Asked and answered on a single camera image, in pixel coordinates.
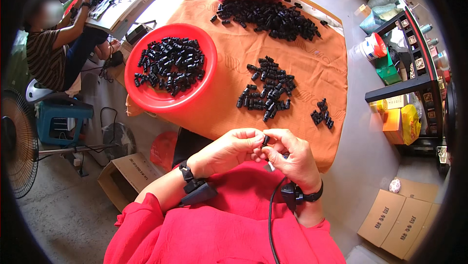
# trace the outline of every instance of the gray floor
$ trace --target gray floor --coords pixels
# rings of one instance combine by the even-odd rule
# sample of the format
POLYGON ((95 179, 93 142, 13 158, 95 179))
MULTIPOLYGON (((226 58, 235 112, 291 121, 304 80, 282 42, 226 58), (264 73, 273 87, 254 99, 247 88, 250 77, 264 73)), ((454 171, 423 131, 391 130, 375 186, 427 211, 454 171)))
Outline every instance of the gray floor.
MULTIPOLYGON (((156 0, 139 18, 140 22, 156 20, 165 23, 183 0, 156 0)), ((364 0, 311 0, 337 15, 343 22, 346 45, 352 51, 366 34, 359 28, 364 19, 354 12, 364 0)), ((342 137, 330 171, 323 175, 323 204, 331 223, 331 235, 344 255, 362 243, 356 234, 368 213, 379 188, 386 189, 397 173, 407 179, 443 184, 435 166, 429 162, 403 161, 383 135, 382 121, 364 101, 364 95, 383 87, 370 62, 359 54, 348 55, 348 105, 342 137)), ((118 110, 118 122, 129 126, 137 148, 149 158, 154 138, 164 131, 177 131, 177 126, 143 114, 127 117, 126 91, 117 83, 107 83, 97 76, 83 79, 82 93, 86 102, 95 106, 95 117, 88 125, 88 143, 102 141, 99 110, 103 106, 118 110)), ((103 124, 113 114, 105 111, 103 124)), ((96 155, 100 164, 107 163, 96 155)), ((115 232, 118 214, 107 199, 96 178, 101 168, 85 158, 88 177, 79 178, 67 162, 51 157, 41 162, 31 192, 19 203, 38 242, 56 263, 101 263, 108 242, 115 232)))

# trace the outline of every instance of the woman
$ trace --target woman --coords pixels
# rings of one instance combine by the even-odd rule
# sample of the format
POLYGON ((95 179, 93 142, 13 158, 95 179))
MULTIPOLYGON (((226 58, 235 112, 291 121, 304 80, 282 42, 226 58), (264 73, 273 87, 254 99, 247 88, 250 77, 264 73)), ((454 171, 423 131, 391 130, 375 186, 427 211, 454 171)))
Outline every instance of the woman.
MULTIPOLYGON (((117 217, 104 263, 274 263, 268 235, 269 200, 286 176, 304 194, 322 186, 307 141, 289 130, 231 130, 186 161, 195 178, 219 194, 177 208, 185 196, 181 170, 150 183, 117 217), (270 146, 260 148, 265 135, 270 146), (289 152, 284 159, 281 153, 289 152), (278 170, 263 169, 268 158, 278 170)), ((345 263, 330 237, 321 200, 292 213, 281 195, 273 203, 272 241, 280 263, 345 263)))
POLYGON ((70 11, 56 26, 48 28, 57 23, 55 19, 60 11, 54 8, 57 3, 60 5, 58 0, 30 0, 26 4, 24 28, 29 33, 26 55, 29 71, 39 84, 52 90, 67 91, 91 52, 106 60, 120 47, 120 42, 109 44, 106 32, 84 26, 90 0, 78 0, 74 5, 78 15, 73 25, 68 27, 73 14, 70 11))

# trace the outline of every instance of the electric fan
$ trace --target electric fan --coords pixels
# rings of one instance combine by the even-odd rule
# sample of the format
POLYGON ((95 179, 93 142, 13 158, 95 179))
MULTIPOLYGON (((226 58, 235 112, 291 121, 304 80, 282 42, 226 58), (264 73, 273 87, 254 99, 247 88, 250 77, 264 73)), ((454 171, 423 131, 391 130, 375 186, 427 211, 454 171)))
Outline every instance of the electric fan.
POLYGON ((38 162, 41 160, 39 156, 88 151, 101 152, 113 148, 110 152, 110 159, 114 159, 136 152, 135 138, 131 130, 121 123, 115 123, 115 120, 107 127, 112 130, 110 134, 104 135, 105 140, 108 141, 107 144, 39 150, 34 111, 25 98, 14 89, 6 89, 3 90, 0 105, 1 155, 6 163, 2 167, 7 170, 17 199, 24 197, 31 190, 38 172, 38 162))
POLYGON ((3 90, 1 147, 16 198, 31 190, 38 172, 38 139, 30 105, 14 89, 3 90))

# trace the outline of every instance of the woman's left hand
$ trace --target woman's left hand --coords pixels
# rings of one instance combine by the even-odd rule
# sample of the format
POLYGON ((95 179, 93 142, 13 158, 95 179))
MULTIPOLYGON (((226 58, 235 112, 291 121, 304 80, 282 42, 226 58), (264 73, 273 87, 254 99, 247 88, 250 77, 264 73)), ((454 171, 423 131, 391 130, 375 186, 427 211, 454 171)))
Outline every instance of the woman's left hand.
POLYGON ((208 178, 215 173, 225 173, 245 161, 260 162, 253 153, 260 147, 265 135, 254 128, 235 129, 225 133, 187 160, 195 178, 208 178))

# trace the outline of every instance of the orange tablecloth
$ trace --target orange tablecloth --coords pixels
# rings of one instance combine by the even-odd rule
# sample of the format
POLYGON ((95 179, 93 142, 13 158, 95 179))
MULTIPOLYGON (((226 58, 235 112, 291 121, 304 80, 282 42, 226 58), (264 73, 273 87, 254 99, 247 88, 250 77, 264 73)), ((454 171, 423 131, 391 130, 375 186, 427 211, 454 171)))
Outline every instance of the orange tablecloth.
MULTIPOLYGON (((288 128, 297 137, 310 142, 319 171, 328 171, 333 163, 346 113, 347 55, 344 37, 329 27, 323 27, 314 17, 305 14, 319 27, 321 38, 294 42, 273 39, 266 32, 255 33, 237 23, 223 26, 209 19, 217 11, 218 0, 185 0, 170 23, 189 23, 204 29, 213 38, 218 50, 218 68, 212 83, 195 102, 183 111, 158 114, 192 132, 210 139, 225 132, 252 127, 257 129, 288 128), (237 98, 247 84, 252 84, 248 63, 258 66, 257 59, 268 55, 279 63, 280 69, 295 75, 297 88, 292 92, 290 110, 278 111, 274 119, 262 121, 264 111, 238 109, 237 98), (327 98, 332 130, 325 123, 315 126, 310 113, 316 103, 327 98)), ((263 83, 255 84, 261 91, 263 83)))

